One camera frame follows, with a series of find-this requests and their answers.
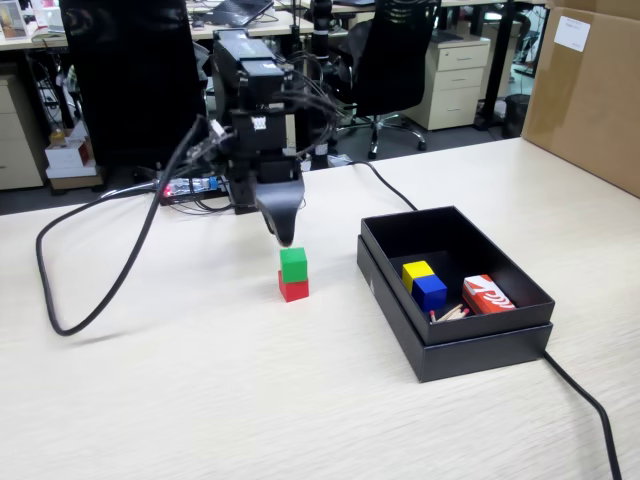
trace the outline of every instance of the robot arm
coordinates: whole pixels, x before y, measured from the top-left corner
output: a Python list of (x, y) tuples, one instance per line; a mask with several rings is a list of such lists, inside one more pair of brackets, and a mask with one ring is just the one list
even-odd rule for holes
[(293, 118), (295, 109), (278, 95), (292, 90), (292, 71), (242, 29), (216, 32), (213, 52), (217, 122), (233, 137), (212, 164), (229, 180), (236, 213), (257, 206), (278, 242), (290, 246), (304, 183), (298, 158), (283, 153), (287, 137), (295, 138), (295, 131), (287, 132), (287, 123), (293, 126), (287, 116)]

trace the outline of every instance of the white drawer cabinet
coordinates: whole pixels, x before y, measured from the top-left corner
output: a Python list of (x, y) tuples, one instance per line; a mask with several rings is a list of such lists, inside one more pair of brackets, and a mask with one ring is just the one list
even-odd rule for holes
[(11, 94), (9, 93), (8, 82), (2, 80), (0, 77), (0, 113), (14, 113), (13, 102), (11, 101)]
[(486, 38), (431, 43), (427, 50), (422, 102), (405, 115), (427, 130), (471, 125), (489, 56)]
[(0, 190), (44, 184), (47, 158), (26, 93), (14, 75), (0, 75)]
[(474, 45), (472, 47), (440, 48), (438, 50), (437, 69), (439, 72), (484, 67), (489, 58), (488, 43), (486, 45)]

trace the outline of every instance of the red cube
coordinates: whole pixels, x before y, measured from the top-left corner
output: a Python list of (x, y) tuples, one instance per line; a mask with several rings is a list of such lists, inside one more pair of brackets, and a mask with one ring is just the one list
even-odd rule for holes
[(278, 285), (287, 303), (309, 296), (309, 279), (304, 282), (284, 283), (282, 270), (278, 270)]

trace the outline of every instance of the yellow cube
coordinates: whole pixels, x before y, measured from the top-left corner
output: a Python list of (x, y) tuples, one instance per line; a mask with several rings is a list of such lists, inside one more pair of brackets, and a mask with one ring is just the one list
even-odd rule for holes
[(405, 263), (402, 266), (402, 283), (407, 287), (409, 293), (412, 293), (413, 281), (416, 278), (428, 277), (429, 275), (433, 275), (433, 270), (425, 261)]

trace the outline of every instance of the stacked cubes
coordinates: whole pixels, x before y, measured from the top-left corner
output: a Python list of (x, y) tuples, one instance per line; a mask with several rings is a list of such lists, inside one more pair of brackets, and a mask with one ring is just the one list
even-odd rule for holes
[(307, 256), (304, 253), (304, 248), (280, 250), (278, 284), (287, 303), (309, 296)]
[(425, 261), (404, 264), (402, 283), (423, 312), (442, 308), (447, 301), (447, 287)]

